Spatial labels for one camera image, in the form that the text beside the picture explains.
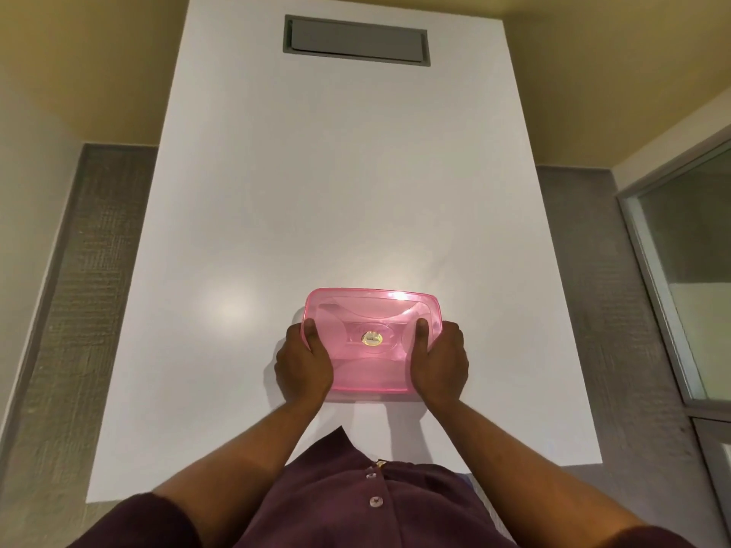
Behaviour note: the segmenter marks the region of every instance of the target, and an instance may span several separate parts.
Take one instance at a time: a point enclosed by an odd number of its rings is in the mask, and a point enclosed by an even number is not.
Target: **plastic lid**
[[[429,323],[431,345],[442,332],[442,313],[434,296],[365,288],[318,288],[310,293],[303,320],[315,320],[333,362],[328,399],[412,397],[409,362],[421,317]]]

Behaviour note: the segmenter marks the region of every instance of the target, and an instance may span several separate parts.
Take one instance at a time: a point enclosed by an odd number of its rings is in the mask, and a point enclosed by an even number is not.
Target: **white table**
[[[286,14],[428,30],[431,67],[282,52]],[[88,500],[149,489],[280,403],[320,286],[437,296],[463,399],[600,462],[502,24],[329,0],[191,0]],[[420,404],[326,404],[372,458],[466,467]]]

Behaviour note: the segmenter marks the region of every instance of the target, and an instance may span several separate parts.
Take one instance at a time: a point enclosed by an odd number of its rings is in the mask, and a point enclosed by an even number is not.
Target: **hand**
[[[416,321],[411,376],[414,388],[427,408],[459,401],[467,382],[469,361],[464,351],[464,335],[459,325],[442,322],[442,333],[428,350],[429,324]]]
[[[317,334],[315,321],[305,321],[305,342],[300,324],[287,329],[287,340],[276,353],[276,382],[288,403],[304,403],[319,410],[333,386],[333,364]]]

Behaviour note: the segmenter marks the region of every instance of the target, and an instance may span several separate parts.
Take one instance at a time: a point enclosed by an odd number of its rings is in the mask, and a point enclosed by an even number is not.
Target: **person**
[[[464,478],[438,465],[373,462],[342,428],[285,467],[333,383],[312,320],[276,357],[284,404],[152,492],[120,502],[72,548],[515,546]],[[468,376],[456,323],[428,349],[417,322],[411,377],[522,548],[689,548],[460,401]]]

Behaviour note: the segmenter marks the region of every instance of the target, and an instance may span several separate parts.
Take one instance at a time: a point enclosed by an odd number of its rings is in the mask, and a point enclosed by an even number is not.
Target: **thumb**
[[[426,322],[426,319],[417,319],[416,332],[414,334],[414,350],[412,351],[412,361],[416,358],[427,356],[428,343],[429,323]]]
[[[322,344],[322,340],[319,339],[319,334],[317,333],[317,327],[315,326],[314,319],[305,320],[305,338],[307,339],[307,344],[310,345],[310,351],[315,356],[327,357],[327,350],[325,350],[324,345]]]

